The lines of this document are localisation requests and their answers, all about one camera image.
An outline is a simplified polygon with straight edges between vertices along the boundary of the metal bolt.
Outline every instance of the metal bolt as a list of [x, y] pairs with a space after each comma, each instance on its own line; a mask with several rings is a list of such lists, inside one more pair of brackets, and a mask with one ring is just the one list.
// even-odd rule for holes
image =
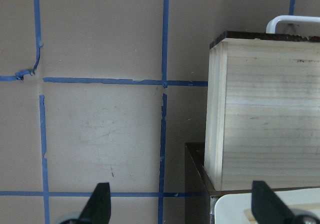
[[311, 216], [304, 216], [302, 222], [304, 224], [317, 224], [317, 221]]

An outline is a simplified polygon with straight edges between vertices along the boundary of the wooden box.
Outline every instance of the wooden box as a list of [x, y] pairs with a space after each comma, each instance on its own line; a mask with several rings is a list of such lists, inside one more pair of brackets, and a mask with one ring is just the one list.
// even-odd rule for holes
[[318, 41], [225, 32], [210, 45], [204, 167], [217, 191], [320, 186]]

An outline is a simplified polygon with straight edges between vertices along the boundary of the light wood panel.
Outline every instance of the light wood panel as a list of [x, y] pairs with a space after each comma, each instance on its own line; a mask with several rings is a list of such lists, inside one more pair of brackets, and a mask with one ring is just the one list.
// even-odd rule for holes
[[320, 44], [227, 38], [213, 49], [208, 90], [220, 88], [208, 91], [207, 124], [217, 124], [206, 127], [205, 168], [215, 188], [320, 186]]

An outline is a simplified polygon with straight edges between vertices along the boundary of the black object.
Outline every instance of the black object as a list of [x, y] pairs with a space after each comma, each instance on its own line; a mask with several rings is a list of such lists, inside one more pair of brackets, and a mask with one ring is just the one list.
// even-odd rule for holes
[[69, 219], [60, 224], [108, 224], [111, 217], [109, 183], [98, 183], [78, 219]]
[[259, 224], [320, 224], [315, 216], [295, 215], [264, 181], [252, 182], [251, 210]]

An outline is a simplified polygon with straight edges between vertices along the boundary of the white handle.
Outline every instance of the white handle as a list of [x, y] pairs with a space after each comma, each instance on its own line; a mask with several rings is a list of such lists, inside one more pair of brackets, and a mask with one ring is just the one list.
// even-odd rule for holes
[[300, 15], [279, 15], [276, 18], [269, 21], [266, 26], [266, 33], [275, 34], [276, 33], [276, 25], [278, 23], [292, 23], [292, 24], [300, 24], [300, 23], [314, 23], [320, 24], [320, 17], [316, 16], [300, 16]]

